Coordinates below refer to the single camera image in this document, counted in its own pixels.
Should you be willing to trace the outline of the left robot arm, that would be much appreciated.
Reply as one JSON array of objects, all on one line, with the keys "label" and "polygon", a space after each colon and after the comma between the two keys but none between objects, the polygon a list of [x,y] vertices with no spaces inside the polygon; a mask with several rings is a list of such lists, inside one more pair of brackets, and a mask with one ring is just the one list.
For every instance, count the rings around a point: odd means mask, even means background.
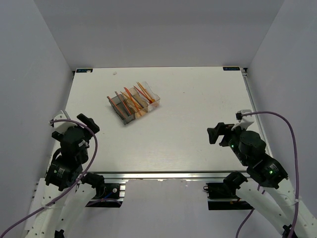
[{"label": "left robot arm", "polygon": [[59,143],[45,175],[42,207],[27,233],[28,238],[65,238],[79,214],[93,198],[105,192],[104,178],[83,168],[91,165],[88,148],[99,126],[84,114],[71,120],[61,111],[51,121],[52,138]]}]

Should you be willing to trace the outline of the red plastic fork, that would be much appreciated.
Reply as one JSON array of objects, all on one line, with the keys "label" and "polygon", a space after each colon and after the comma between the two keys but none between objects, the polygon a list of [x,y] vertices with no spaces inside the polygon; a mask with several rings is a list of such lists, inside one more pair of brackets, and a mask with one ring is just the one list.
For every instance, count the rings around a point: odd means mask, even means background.
[{"label": "red plastic fork", "polygon": [[133,87],[138,91],[138,93],[140,93],[144,98],[146,98],[150,104],[153,103],[153,101],[143,91],[138,89],[136,86],[133,86]]}]

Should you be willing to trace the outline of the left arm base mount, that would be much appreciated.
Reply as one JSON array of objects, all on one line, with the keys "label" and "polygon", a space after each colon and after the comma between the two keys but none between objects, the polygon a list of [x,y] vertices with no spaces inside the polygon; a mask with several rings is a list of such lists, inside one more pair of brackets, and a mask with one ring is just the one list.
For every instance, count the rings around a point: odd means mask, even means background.
[{"label": "left arm base mount", "polygon": [[86,207],[120,208],[120,184],[105,182],[105,178],[95,173],[87,173],[81,179],[82,184],[88,184],[95,192]]}]

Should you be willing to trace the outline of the red plastic knife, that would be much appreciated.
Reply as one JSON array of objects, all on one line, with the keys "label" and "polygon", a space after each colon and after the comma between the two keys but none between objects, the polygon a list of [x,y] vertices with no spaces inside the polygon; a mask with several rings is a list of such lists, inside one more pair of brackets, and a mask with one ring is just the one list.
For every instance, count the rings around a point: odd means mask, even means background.
[{"label": "red plastic knife", "polygon": [[140,107],[140,109],[142,109],[141,106],[135,101],[131,92],[126,87],[124,87],[124,89],[125,89],[126,93],[129,95],[129,97],[131,98],[131,100],[133,100],[135,102],[135,105],[136,105],[135,107]]}]

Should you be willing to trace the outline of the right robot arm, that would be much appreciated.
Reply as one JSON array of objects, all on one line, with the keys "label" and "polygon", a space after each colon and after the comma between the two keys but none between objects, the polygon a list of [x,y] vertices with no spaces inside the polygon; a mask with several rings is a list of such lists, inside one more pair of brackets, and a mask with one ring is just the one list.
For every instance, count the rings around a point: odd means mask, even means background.
[{"label": "right robot arm", "polygon": [[281,164],[265,152],[266,143],[255,131],[239,124],[220,122],[207,129],[210,144],[222,136],[220,146],[229,147],[240,163],[247,168],[250,178],[259,184],[273,200],[252,189],[247,178],[234,171],[223,180],[224,193],[249,203],[284,237],[315,238],[317,219],[296,197],[296,191]]}]

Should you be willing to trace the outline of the orange plastic knife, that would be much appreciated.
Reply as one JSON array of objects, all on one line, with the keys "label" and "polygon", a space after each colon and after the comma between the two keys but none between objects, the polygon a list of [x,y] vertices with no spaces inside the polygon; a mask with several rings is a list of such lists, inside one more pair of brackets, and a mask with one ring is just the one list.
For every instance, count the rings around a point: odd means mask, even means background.
[{"label": "orange plastic knife", "polygon": [[129,97],[128,94],[126,94],[125,92],[120,92],[121,95],[124,97],[125,101],[127,102],[127,104],[135,111],[138,112],[140,109],[140,107],[135,107],[135,102],[133,100],[131,100],[131,98]]}]

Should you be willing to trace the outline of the blue plastic knife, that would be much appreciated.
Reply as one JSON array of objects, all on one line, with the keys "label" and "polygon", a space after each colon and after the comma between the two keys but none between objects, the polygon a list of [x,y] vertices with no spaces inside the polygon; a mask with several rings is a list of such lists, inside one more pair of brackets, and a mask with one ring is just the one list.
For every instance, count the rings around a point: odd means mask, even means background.
[{"label": "blue plastic knife", "polygon": [[141,103],[141,101],[138,100],[136,97],[134,97],[134,99],[135,99],[135,101],[141,106],[141,108],[143,109],[144,106],[143,106],[143,104]]}]

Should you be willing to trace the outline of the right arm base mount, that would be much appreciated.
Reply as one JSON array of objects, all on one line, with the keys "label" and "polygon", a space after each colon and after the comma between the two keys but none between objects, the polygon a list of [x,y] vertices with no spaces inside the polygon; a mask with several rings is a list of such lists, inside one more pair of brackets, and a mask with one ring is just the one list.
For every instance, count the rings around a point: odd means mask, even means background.
[{"label": "right arm base mount", "polygon": [[252,206],[236,195],[247,178],[238,171],[231,172],[222,182],[208,182],[203,187],[207,193],[210,211],[251,210]]}]

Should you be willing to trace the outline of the orange yellow fork bottom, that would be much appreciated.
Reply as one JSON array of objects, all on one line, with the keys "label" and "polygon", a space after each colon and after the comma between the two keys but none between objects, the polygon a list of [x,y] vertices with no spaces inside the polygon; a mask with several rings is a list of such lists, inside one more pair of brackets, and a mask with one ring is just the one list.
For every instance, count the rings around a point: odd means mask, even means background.
[{"label": "orange yellow fork bottom", "polygon": [[139,83],[139,82],[137,82],[137,84],[138,84],[139,87],[143,90],[143,92],[145,92],[145,93],[148,95],[148,97],[149,97],[153,102],[155,102],[155,99],[150,95],[150,93],[145,89],[145,87],[144,87],[141,83]]}]

